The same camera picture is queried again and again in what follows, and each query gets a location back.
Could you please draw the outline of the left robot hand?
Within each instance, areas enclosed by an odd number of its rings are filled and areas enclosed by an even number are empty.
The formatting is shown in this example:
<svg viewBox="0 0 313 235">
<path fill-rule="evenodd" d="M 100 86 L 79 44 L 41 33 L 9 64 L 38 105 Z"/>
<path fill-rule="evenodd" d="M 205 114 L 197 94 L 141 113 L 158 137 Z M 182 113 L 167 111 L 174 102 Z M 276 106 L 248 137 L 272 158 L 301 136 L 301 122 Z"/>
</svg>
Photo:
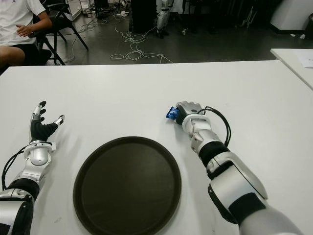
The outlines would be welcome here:
<svg viewBox="0 0 313 235">
<path fill-rule="evenodd" d="M 65 121 L 65 115 L 60 115 L 54 122 L 50 124 L 42 124 L 44 117 L 42 114 L 46 112 L 44 109 L 46 101 L 40 102 L 34 109 L 30 118 L 29 142 L 43 141 L 47 142 L 49 137 L 62 125 Z"/>
</svg>

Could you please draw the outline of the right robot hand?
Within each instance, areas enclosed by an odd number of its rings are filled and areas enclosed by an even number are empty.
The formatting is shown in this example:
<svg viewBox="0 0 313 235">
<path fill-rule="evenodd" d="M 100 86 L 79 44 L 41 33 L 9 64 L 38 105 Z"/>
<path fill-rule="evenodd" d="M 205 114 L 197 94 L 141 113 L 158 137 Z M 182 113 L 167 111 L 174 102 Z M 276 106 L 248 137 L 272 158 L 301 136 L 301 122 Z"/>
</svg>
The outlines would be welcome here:
<svg viewBox="0 0 313 235">
<path fill-rule="evenodd" d="M 182 125 L 183 120 L 190 114 L 196 114 L 199 110 L 202 109 L 199 103 L 182 101 L 176 104 L 176 108 L 179 110 L 179 113 L 176 117 L 176 123 Z"/>
</svg>

